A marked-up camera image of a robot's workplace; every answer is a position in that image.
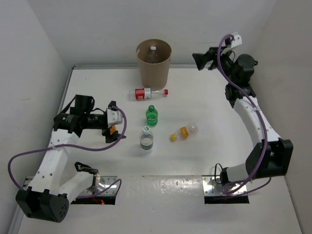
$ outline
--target green bottle cap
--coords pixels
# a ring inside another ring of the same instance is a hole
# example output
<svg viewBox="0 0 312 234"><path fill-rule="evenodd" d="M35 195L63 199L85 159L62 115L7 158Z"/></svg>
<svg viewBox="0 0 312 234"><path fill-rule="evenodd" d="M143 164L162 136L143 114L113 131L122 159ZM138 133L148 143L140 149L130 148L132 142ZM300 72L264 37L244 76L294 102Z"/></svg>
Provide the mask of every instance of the green bottle cap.
<svg viewBox="0 0 312 234"><path fill-rule="evenodd" d="M150 112L153 112L153 111L155 110L155 106L150 105L150 106L148 107L148 110L149 110Z"/></svg>

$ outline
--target orange part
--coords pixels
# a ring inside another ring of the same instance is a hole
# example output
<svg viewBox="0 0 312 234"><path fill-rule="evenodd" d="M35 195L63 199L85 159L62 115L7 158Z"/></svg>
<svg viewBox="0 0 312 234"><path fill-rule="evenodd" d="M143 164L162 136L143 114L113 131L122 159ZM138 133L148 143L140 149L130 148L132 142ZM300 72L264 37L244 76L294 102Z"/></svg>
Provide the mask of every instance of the orange part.
<svg viewBox="0 0 312 234"><path fill-rule="evenodd" d="M110 133L113 134L116 131L116 126L113 125L110 129Z"/></svg>
<svg viewBox="0 0 312 234"><path fill-rule="evenodd" d="M95 197L93 197L92 200L98 204L98 200L96 200Z"/></svg>
<svg viewBox="0 0 312 234"><path fill-rule="evenodd" d="M180 132L183 136L183 138L188 138L190 136L189 131L186 127L180 128Z"/></svg>

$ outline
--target white table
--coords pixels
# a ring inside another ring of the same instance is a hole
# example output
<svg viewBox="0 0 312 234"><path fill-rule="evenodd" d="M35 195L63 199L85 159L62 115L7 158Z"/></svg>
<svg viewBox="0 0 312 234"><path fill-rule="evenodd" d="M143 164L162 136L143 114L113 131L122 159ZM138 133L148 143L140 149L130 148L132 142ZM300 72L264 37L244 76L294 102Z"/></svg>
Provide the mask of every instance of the white table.
<svg viewBox="0 0 312 234"><path fill-rule="evenodd" d="M141 87L136 68L74 70L64 105L75 94L93 96L99 108L115 100L126 113L128 128L127 138L108 151L73 149L64 179L73 175L76 161L121 177L116 205L72 205L60 224L24 217L19 234L301 233L283 177L250 195L250 204L204 205L201 175L211 174L217 162L242 163L252 150L242 120L225 99L225 85L218 71L171 68L166 98L129 102L129 90ZM144 155L139 134L150 104L159 121L152 129L153 150ZM196 137L169 141L171 133L191 121L199 126ZM78 144L99 148L105 140L100 131L84 130ZM265 181L254 181L249 189Z"/></svg>

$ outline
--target white bottle cap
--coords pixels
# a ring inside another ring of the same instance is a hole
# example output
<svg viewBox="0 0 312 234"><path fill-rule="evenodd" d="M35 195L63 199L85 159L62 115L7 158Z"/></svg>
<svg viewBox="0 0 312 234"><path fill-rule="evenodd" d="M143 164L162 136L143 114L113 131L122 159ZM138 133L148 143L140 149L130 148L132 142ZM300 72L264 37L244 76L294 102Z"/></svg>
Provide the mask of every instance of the white bottle cap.
<svg viewBox="0 0 312 234"><path fill-rule="evenodd" d="M150 127L149 126L144 126L142 128L142 132L144 135L148 135L150 133Z"/></svg>

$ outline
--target lying bottle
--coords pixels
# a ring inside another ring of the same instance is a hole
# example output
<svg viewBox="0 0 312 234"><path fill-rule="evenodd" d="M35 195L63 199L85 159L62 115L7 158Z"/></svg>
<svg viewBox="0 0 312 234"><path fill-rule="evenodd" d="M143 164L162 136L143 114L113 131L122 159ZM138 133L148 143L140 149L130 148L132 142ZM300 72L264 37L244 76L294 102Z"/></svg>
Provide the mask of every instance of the lying bottle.
<svg viewBox="0 0 312 234"><path fill-rule="evenodd" d="M186 138L193 137L197 133L198 133L198 127L194 122L192 122L180 128L175 133L173 133L170 136L170 139L171 141L181 141L181 140L185 140Z"/></svg>
<svg viewBox="0 0 312 234"><path fill-rule="evenodd" d="M130 100L155 100L168 95L168 89L152 91L151 88L133 89L129 92Z"/></svg>

